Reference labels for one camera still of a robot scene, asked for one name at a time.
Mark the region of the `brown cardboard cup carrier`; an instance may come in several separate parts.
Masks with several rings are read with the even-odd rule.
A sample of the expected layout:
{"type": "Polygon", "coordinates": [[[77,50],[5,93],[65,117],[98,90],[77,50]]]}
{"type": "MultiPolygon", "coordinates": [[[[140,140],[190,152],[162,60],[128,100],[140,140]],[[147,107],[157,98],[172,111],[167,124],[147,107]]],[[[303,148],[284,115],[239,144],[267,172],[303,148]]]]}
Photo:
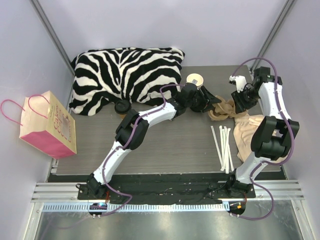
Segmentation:
{"type": "Polygon", "coordinates": [[[212,121],[224,121],[228,118],[241,118],[248,116],[248,110],[236,113],[236,105],[233,99],[225,100],[223,97],[216,95],[221,100],[220,103],[214,103],[213,110],[208,112],[208,116],[212,121]]]}

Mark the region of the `black plastic cup lid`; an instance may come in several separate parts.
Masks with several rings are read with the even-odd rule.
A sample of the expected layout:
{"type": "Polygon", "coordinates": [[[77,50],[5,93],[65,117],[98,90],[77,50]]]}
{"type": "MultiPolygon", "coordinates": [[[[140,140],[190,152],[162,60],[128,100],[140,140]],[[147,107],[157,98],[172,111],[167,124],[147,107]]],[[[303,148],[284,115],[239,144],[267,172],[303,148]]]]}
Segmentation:
{"type": "Polygon", "coordinates": [[[126,114],[129,110],[131,110],[131,108],[131,103],[126,99],[121,99],[117,101],[114,105],[115,112],[120,115],[126,114]]]}

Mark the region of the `brown paper coffee cup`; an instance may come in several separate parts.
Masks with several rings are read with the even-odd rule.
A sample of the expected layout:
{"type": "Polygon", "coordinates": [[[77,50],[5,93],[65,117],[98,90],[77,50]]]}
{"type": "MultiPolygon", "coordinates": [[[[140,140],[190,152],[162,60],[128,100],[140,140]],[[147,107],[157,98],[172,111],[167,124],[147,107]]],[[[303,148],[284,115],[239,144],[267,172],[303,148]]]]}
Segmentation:
{"type": "Polygon", "coordinates": [[[126,117],[127,113],[126,112],[125,113],[119,113],[118,115],[123,120],[126,117]]]}

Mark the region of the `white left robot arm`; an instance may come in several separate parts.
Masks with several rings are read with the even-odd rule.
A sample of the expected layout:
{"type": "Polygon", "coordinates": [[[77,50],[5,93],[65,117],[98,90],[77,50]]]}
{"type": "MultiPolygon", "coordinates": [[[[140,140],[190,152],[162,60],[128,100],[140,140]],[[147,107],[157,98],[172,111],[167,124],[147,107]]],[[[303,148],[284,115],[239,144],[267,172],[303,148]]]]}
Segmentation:
{"type": "Polygon", "coordinates": [[[130,109],[117,127],[115,141],[101,165],[86,180],[88,192],[93,198],[102,199],[108,189],[107,184],[123,159],[143,142],[148,129],[163,121],[172,120],[190,108],[194,112],[205,113],[214,109],[214,104],[222,101],[204,86],[194,83],[181,85],[181,90],[163,104],[150,110],[137,112],[130,109]]]}

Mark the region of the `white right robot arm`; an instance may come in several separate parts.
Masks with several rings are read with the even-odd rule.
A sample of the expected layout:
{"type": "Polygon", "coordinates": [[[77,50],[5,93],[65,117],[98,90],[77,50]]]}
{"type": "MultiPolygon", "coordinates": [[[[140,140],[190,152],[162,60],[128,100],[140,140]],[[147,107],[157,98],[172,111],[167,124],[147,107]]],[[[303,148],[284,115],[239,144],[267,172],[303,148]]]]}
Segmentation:
{"type": "Polygon", "coordinates": [[[251,191],[254,179],[266,166],[275,166],[279,158],[290,156],[300,124],[288,114],[282,96],[282,79],[276,73],[271,74],[269,67],[255,69],[250,83],[240,75],[230,76],[229,83],[236,86],[231,96],[237,114],[258,102],[262,104],[264,114],[251,138],[251,153],[227,179],[226,193],[236,198],[251,191]]]}

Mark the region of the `stack of paper cups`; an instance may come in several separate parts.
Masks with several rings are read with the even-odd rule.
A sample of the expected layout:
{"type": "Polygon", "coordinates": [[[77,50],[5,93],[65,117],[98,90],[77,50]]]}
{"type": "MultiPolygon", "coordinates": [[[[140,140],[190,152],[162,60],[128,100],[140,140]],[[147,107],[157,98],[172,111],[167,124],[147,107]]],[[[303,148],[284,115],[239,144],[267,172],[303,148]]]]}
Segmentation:
{"type": "Polygon", "coordinates": [[[186,77],[186,83],[194,84],[199,89],[204,84],[204,78],[198,73],[191,73],[186,77]]]}

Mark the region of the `beige folded cloth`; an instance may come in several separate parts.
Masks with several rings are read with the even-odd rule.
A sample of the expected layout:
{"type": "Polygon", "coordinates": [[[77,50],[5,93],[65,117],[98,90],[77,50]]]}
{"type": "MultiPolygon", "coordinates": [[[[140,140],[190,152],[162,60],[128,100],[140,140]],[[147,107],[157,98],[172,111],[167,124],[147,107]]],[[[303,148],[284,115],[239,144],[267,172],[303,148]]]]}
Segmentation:
{"type": "Polygon", "coordinates": [[[233,136],[238,149],[237,157],[244,162],[251,154],[251,140],[261,124],[264,116],[259,115],[245,115],[234,119],[235,126],[233,136]]]}

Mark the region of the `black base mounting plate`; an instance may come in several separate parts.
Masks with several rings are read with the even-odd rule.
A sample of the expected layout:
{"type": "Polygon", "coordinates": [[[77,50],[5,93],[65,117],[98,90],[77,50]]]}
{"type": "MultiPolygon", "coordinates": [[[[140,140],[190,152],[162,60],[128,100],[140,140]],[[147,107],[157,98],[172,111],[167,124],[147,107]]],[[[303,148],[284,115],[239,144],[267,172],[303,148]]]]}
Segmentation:
{"type": "Polygon", "coordinates": [[[222,199],[253,199],[259,187],[239,186],[223,173],[116,174],[105,185],[93,175],[50,174],[50,183],[73,183],[78,200],[109,200],[122,205],[218,204],[222,199]]]}

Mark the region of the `zebra print pillow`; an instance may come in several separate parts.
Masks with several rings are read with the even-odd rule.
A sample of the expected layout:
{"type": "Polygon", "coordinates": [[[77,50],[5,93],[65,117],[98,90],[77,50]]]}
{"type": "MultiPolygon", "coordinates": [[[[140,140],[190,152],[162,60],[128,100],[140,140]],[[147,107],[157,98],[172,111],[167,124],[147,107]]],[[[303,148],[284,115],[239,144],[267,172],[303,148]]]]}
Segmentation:
{"type": "Polygon", "coordinates": [[[109,103],[162,105],[180,91],[185,53],[175,47],[120,47],[78,54],[69,108],[93,116],[109,103]]]}

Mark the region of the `pink paper gift bag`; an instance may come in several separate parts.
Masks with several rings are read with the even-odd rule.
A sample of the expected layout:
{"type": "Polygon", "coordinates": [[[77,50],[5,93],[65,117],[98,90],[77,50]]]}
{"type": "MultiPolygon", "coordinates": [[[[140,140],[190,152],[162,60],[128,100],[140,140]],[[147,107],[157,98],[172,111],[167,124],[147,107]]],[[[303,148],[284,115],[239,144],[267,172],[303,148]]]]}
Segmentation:
{"type": "Polygon", "coordinates": [[[0,112],[19,125],[19,138],[54,159],[77,154],[76,122],[58,98],[49,90],[26,97],[23,105],[11,99],[0,104],[0,112]],[[21,108],[20,120],[4,113],[5,102],[21,108]]]}

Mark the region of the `perforated metal rail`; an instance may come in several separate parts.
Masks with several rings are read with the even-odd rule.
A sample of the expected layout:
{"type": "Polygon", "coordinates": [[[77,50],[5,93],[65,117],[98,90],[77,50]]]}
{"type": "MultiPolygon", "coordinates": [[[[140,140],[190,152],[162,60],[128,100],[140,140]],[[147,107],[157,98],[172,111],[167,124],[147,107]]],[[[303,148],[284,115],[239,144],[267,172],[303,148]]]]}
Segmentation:
{"type": "Polygon", "coordinates": [[[230,209],[229,202],[220,204],[172,204],[172,205],[148,205],[148,204],[111,204],[103,202],[49,202],[43,205],[43,212],[89,212],[104,213],[117,210],[118,212],[224,212],[230,209]]]}

